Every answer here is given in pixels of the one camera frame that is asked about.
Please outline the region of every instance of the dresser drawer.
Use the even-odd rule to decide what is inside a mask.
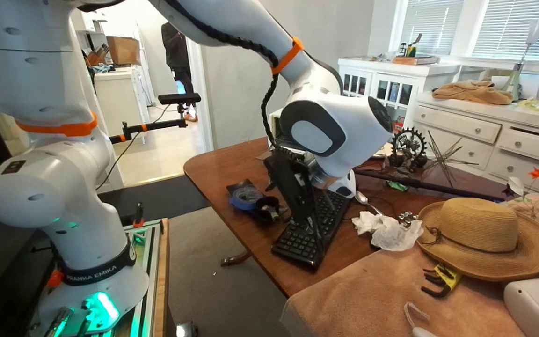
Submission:
[[[539,133],[505,128],[499,135],[497,148],[539,159]]]
[[[508,176],[516,176],[523,182],[527,191],[539,193],[539,180],[531,180],[529,176],[533,169],[539,169],[539,161],[512,156],[508,152],[495,152],[488,163],[486,172],[501,178],[503,182],[506,182]]]
[[[452,148],[454,142],[458,142],[456,146],[460,146],[460,150],[456,150],[454,156],[450,156],[452,163],[456,161],[456,163],[484,171],[493,152],[493,146],[490,144],[475,142],[471,139],[462,139],[458,135],[433,129],[422,124],[415,124],[415,129],[419,129],[424,135],[424,141],[428,144],[430,144],[430,137],[428,137],[430,133],[441,154],[445,154],[447,150]]]
[[[413,111],[415,124],[432,126],[437,129],[445,129],[448,133],[456,133],[473,141],[480,141],[486,144],[493,144],[499,133],[499,124],[473,120],[450,113],[441,113],[426,107],[415,107]]]

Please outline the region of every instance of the window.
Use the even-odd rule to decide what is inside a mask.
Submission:
[[[400,43],[422,34],[419,55],[518,60],[539,0],[398,0]],[[525,60],[539,60],[539,40]]]

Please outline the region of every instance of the tile floor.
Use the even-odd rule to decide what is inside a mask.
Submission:
[[[175,120],[179,114],[173,107],[149,107],[151,120]],[[203,152],[203,139],[198,122],[188,122],[186,128],[166,128],[140,133],[134,142],[113,144],[117,169],[123,186],[140,186],[170,176],[183,174],[183,163]]]

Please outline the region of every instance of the beige cloth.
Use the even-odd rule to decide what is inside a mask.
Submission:
[[[288,298],[280,322],[293,337],[404,337],[411,330],[402,307],[411,302],[430,317],[428,324],[415,317],[415,324],[435,335],[521,335],[503,305],[503,285],[462,279],[447,298],[433,300],[420,292],[430,285],[422,270],[430,268],[417,247],[372,253]]]

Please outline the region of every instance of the straw hat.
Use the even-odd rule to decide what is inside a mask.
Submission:
[[[419,212],[417,245],[432,259],[482,281],[539,274],[539,223],[480,199],[450,199]]]

